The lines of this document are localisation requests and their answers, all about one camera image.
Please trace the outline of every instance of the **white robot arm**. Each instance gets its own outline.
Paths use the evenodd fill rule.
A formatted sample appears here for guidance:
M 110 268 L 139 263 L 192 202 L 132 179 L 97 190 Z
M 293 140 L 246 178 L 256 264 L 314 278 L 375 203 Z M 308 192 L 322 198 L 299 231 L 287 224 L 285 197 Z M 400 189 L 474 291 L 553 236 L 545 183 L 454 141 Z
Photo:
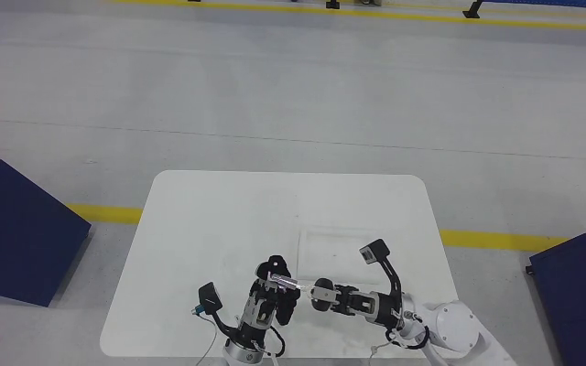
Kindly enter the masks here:
M 392 344 L 421 350 L 432 366 L 516 366 L 511 356 L 483 326 L 472 311 L 460 301 L 429 305 L 418 302 L 412 295 L 401 291 L 401 284 L 392 265 L 385 242 L 377 240 L 360 250 L 368 264 L 378 262 L 391 281 L 387 294 L 361 293 L 347 285 L 334 285 L 321 278 L 310 289 L 311 304 L 316 310 L 331 310 L 354 316 L 386 328 L 386 338 Z M 271 280 L 285 288 L 301 288 L 297 281 L 273 274 Z M 435 347 L 465 354 L 447 362 Z

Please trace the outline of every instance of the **yellow floor line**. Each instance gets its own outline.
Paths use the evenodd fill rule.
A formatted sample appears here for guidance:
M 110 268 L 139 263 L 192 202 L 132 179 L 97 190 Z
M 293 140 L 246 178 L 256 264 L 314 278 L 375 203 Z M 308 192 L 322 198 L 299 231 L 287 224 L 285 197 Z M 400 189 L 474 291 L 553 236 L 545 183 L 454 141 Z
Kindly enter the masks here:
M 138 224 L 142 209 L 132 207 L 69 204 L 67 207 L 87 221 Z
M 524 20 L 503 20 L 503 19 L 467 19 L 463 16 L 426 16 L 417 14 L 390 13 L 386 11 L 374 10 L 347 10 L 347 9 L 325 9 L 317 7 L 299 6 L 279 6 L 279 5 L 256 5 L 256 4 L 229 4 L 229 3 L 196 3 L 187 0 L 111 0 L 115 3 L 140 4 L 140 5 L 171 5 L 171 6 L 194 6 L 206 7 L 225 10 L 248 10 L 248 11 L 265 11 L 265 12 L 282 12 L 282 13 L 304 13 L 304 14 L 321 14 L 328 16 L 361 16 L 361 17 L 378 17 L 388 19 L 405 19 L 420 20 L 440 23 L 460 23 L 475 24 L 485 26 L 502 26 L 502 27 L 533 27 L 533 28 L 553 28 L 553 29 L 573 29 L 586 30 L 586 24 L 571 23 L 548 23 L 533 22 Z
M 340 4 L 357 4 L 355 0 L 338 0 Z M 313 1 L 314 4 L 322 4 L 324 1 Z M 445 5 L 417 5 L 417 4 L 397 4 L 397 3 L 383 3 L 382 7 L 397 7 L 405 9 L 421 9 L 421 10 L 442 10 L 442 11 L 456 11 L 468 10 L 470 6 L 445 6 Z M 513 9 L 484 9 L 481 8 L 480 13 L 496 13 L 496 14 L 510 14 L 519 16 L 566 16 L 566 17 L 586 17 L 586 13 L 577 10 L 575 13 L 571 12 L 548 12 L 542 10 L 513 10 Z
M 142 209 L 115 206 L 67 205 L 87 221 L 138 224 Z M 517 235 L 499 232 L 439 230 L 444 245 L 466 248 L 542 252 L 568 238 Z

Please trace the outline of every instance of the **blue panel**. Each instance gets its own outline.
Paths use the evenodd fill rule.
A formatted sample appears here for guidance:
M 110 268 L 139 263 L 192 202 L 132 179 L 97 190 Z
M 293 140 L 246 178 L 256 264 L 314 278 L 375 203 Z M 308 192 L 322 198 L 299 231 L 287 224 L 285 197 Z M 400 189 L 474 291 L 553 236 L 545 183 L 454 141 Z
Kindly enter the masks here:
M 90 227 L 0 160 L 0 296 L 47 307 Z
M 582 337 L 586 328 L 586 234 L 530 259 L 564 365 L 585 365 Z
M 586 7 L 586 0 L 485 0 L 487 3 L 534 4 Z

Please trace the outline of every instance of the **gray floor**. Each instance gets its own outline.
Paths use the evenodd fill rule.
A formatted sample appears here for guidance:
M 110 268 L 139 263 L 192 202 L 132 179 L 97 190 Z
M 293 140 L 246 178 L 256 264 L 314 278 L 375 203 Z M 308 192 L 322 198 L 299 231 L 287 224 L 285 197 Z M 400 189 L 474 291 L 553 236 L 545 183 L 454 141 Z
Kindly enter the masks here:
M 133 207 L 165 169 L 414 174 L 442 229 L 577 235 L 585 34 L 2 3 L 0 157 L 65 202 Z M 49 309 L 3 299 L 0 364 L 193 364 L 99 349 L 134 230 L 96 223 Z M 520 365 L 559 364 L 530 253 L 446 253 L 460 299 Z

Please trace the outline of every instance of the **white table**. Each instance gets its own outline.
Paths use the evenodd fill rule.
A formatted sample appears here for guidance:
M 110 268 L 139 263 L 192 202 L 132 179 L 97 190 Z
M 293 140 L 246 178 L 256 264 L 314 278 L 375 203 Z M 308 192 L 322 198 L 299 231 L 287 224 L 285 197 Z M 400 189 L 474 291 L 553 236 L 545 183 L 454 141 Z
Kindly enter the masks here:
M 213 281 L 224 303 L 220 315 L 235 325 L 256 267 L 271 254 L 283 255 L 293 276 L 299 256 L 307 278 L 324 273 L 362 291 L 387 292 L 382 269 L 358 253 L 375 237 L 389 246 L 404 291 L 431 303 L 457 298 L 427 191 L 416 177 L 163 172 L 136 230 L 102 350 L 117 357 L 201 356 L 213 330 L 190 314 L 198 288 Z M 321 268 L 308 251 L 314 259 L 323 255 Z M 303 295 L 289 325 L 277 327 L 290 358 L 365 358 L 370 346 L 385 342 L 382 328 L 361 317 L 317 312 Z M 224 339 L 219 334 L 210 356 L 221 357 Z M 277 349 L 272 336 L 266 341 Z M 376 357 L 423 354 L 386 347 Z

